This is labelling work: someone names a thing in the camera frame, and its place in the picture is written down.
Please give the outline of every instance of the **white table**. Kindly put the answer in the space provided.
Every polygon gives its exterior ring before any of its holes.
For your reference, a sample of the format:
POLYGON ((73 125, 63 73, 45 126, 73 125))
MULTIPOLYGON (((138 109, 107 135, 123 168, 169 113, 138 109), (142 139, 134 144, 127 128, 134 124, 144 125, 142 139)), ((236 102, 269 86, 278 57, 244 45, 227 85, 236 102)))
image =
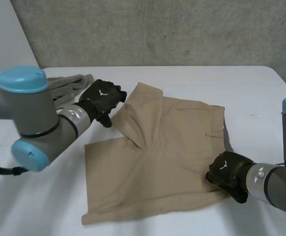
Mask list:
MULTIPOLYGON (((280 113, 286 84, 268 67, 76 67, 45 72, 48 77, 91 73, 128 93, 143 82, 162 89, 165 96, 225 106, 235 151, 256 162, 283 161, 280 113)), ((120 135, 94 122, 42 173, 0 176, 0 235, 286 236, 286 213, 251 197, 242 205, 228 199, 192 212, 82 226, 81 216, 87 212, 83 146, 120 135)), ((18 137, 11 121, 0 121, 0 166, 17 165, 10 147, 18 137)))

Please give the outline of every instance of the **gray wall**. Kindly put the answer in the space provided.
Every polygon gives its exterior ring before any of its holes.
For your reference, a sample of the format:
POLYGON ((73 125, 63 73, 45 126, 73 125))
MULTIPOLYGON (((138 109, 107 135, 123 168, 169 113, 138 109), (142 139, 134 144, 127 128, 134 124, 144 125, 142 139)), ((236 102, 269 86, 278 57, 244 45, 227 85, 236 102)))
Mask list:
POLYGON ((41 67, 266 65, 286 81, 286 0, 12 0, 41 67))

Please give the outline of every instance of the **gray cloth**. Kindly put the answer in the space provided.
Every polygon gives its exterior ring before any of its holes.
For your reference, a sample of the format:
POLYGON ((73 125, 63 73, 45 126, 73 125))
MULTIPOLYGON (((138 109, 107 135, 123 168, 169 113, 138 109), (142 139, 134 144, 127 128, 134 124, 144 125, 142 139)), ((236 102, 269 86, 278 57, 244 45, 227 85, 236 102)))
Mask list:
POLYGON ((48 80, 55 107, 74 99, 77 94, 95 81, 92 75, 73 75, 48 78, 48 80))

